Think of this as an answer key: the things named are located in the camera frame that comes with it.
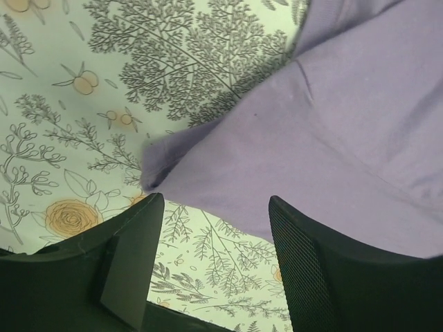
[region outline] leaf illustration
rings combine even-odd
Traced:
[[[68,0],[63,0],[62,8],[63,8],[64,14],[68,15],[69,14],[69,2],[68,2]]]
[[[42,240],[49,241],[50,243],[57,243],[57,242],[64,240],[64,238],[62,238],[62,237],[56,237],[56,236],[51,236],[51,235],[39,237],[39,238]]]
[[[276,3],[280,5],[289,6],[289,3],[286,0],[274,0]]]
[[[112,86],[114,89],[118,89],[117,84],[115,84],[111,80],[105,79],[105,82]]]
[[[94,181],[89,180],[89,181],[88,181],[88,184],[87,184],[87,186],[86,186],[86,189],[87,189],[87,191],[88,191],[90,194],[94,194],[94,193],[96,192],[96,190],[97,190],[97,185],[96,185],[96,183],[95,183]]]
[[[10,71],[0,71],[0,75],[7,77],[7,78],[11,78],[13,80],[22,80],[23,79],[22,76],[20,76],[18,74],[11,73]]]
[[[78,25],[72,21],[69,21],[69,24],[71,25],[71,28],[74,30],[74,32],[78,35],[78,37],[80,37],[82,41],[84,41],[84,36]]]
[[[108,196],[108,197],[117,197],[118,195],[120,195],[119,189],[114,189],[114,190],[111,190],[110,192],[106,193],[106,196]]]
[[[71,85],[73,82],[74,82],[73,80],[69,80],[69,81],[60,82],[60,83],[54,83],[53,86],[68,86],[68,85]]]
[[[5,103],[5,100],[3,99],[3,97],[0,96],[0,111],[5,115],[8,116],[9,114],[9,110],[8,110],[8,106]]]
[[[46,227],[46,214],[41,212],[31,212],[30,215],[35,220],[36,223],[38,223],[42,227]]]
[[[275,10],[275,6],[272,3],[272,0],[262,0],[262,3],[269,9],[269,10]]]
[[[67,71],[68,74],[71,75],[72,77],[77,77],[77,74],[74,73],[74,71],[73,71],[72,69],[68,68],[68,67],[65,66],[64,64],[60,64],[60,66],[62,66],[63,69],[64,69],[65,71]]]
[[[310,0],[292,0],[292,21],[302,26],[307,15]]]
[[[62,109],[66,110],[66,106],[64,106],[63,101],[59,100],[59,101],[58,101],[58,104],[60,105],[60,107],[61,107]]]
[[[123,212],[122,209],[107,210],[102,213],[102,216],[104,220],[109,220],[110,218],[117,216],[122,212]]]
[[[44,20],[44,16],[42,14],[42,11],[40,10],[40,8],[38,8],[34,3],[30,3],[30,9],[34,12],[35,16],[37,16],[37,18],[40,20],[40,22],[45,25],[46,22]]]
[[[86,199],[86,203],[99,211],[105,210],[109,205],[108,198],[104,192],[96,192],[94,195],[91,195]]]
[[[65,169],[64,179],[66,180],[67,185],[74,194],[83,198],[88,198],[89,196],[91,196],[91,193],[87,189],[88,180],[85,179],[83,176]]]

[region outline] orange berry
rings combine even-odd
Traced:
[[[5,0],[5,3],[15,12],[25,12],[30,7],[30,0]]]
[[[117,113],[114,111],[108,111],[106,112],[106,116],[108,117],[108,119],[114,121],[117,118]]]
[[[120,121],[124,125],[130,125],[132,123],[132,118],[129,114],[123,114],[122,117],[120,118]]]
[[[83,77],[76,77],[73,82],[74,89],[82,95],[90,95],[93,91],[91,83],[86,81]]]
[[[98,85],[98,76],[92,71],[84,71],[80,77],[88,81],[93,88]]]

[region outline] floral wallpaper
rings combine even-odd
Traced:
[[[291,57],[308,0],[0,0],[0,246],[32,253],[145,196],[143,147]],[[270,243],[168,202],[149,301],[291,331]]]

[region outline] yellow flower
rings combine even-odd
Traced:
[[[102,222],[96,209],[75,199],[58,201],[46,209],[46,228],[62,237],[73,237]]]
[[[280,268],[277,268],[277,270],[274,272],[274,280],[277,282],[282,282],[282,273],[280,272]]]

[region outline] fabric fold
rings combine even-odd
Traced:
[[[442,33],[440,0],[312,0],[295,61],[146,149],[144,189],[269,241],[278,195],[358,241],[441,254]]]

